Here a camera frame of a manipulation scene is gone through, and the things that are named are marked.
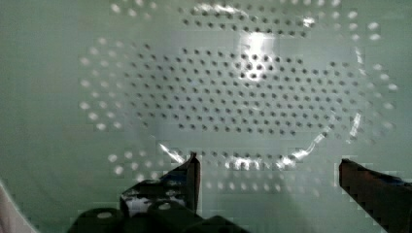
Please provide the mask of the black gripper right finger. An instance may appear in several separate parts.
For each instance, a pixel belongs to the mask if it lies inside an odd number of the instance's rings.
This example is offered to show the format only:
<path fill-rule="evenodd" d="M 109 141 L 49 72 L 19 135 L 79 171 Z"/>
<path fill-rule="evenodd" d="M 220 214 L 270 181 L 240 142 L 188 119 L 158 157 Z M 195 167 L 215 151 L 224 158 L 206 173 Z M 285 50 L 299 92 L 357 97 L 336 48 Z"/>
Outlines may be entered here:
<path fill-rule="evenodd" d="M 350 159 L 338 167 L 339 185 L 388 233 L 411 233 L 411 183 Z"/>

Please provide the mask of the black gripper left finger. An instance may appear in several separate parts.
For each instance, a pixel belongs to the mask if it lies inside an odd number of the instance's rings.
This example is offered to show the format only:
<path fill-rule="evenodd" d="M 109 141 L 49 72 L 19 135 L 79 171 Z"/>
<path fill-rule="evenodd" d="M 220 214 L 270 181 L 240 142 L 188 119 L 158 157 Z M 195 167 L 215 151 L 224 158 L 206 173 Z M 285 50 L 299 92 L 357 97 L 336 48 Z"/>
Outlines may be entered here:
<path fill-rule="evenodd" d="M 120 210 L 132 217 L 146 213 L 157 201 L 174 201 L 196 211 L 200 188 L 200 162 L 195 152 L 180 166 L 159 179 L 144 180 L 125 190 L 120 195 Z"/>

